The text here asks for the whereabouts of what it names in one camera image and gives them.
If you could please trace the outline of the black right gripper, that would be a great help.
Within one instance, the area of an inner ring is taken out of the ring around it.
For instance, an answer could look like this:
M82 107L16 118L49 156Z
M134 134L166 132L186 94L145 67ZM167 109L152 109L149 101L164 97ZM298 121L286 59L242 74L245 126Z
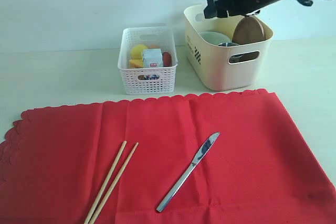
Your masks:
M229 16L246 16L249 13L259 12L262 8L260 0L207 0L204 8L206 19Z

